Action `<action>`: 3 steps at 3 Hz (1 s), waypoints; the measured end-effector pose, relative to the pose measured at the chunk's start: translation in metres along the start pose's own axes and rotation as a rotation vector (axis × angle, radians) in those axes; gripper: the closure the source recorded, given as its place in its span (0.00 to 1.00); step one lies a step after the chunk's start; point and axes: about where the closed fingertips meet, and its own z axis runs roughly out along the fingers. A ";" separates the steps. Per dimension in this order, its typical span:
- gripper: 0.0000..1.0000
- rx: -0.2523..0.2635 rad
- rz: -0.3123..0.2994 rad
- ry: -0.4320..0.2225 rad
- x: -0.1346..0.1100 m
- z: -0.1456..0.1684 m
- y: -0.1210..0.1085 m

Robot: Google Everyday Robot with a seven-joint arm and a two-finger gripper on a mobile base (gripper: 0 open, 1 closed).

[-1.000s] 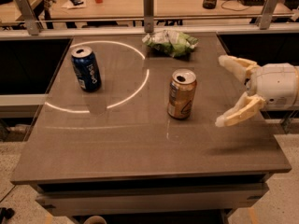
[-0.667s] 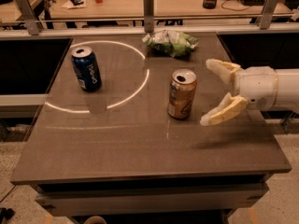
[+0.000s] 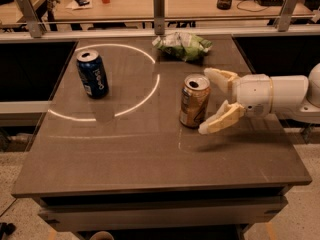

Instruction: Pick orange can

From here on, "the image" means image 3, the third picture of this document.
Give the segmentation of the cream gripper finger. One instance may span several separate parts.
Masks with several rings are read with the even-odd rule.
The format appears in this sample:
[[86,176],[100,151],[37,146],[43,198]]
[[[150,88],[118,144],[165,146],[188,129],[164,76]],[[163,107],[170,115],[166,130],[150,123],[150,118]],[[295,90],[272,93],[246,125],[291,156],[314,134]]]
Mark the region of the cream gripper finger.
[[232,89],[233,82],[239,79],[237,73],[217,68],[206,68],[204,75],[225,94]]
[[225,100],[214,115],[200,124],[198,132],[202,135],[219,132],[236,124],[244,114],[245,108],[241,104],[230,104]]

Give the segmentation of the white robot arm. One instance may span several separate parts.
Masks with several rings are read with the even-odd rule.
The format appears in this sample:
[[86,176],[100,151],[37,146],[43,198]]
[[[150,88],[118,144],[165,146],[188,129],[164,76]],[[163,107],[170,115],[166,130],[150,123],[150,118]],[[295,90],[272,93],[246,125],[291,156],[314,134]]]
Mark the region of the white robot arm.
[[241,117],[265,117],[276,114],[299,122],[320,123],[320,64],[308,76],[274,76],[237,73],[206,68],[204,74],[224,92],[225,100],[218,111],[200,124],[200,134],[211,134],[236,124]]

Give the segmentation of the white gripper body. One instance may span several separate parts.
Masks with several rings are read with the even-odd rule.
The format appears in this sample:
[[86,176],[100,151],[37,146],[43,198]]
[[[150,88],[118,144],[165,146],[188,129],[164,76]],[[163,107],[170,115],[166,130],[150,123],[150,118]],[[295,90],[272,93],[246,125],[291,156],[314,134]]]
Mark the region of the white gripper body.
[[265,74],[246,75],[232,84],[232,99],[247,117],[264,117],[271,110],[271,79]]

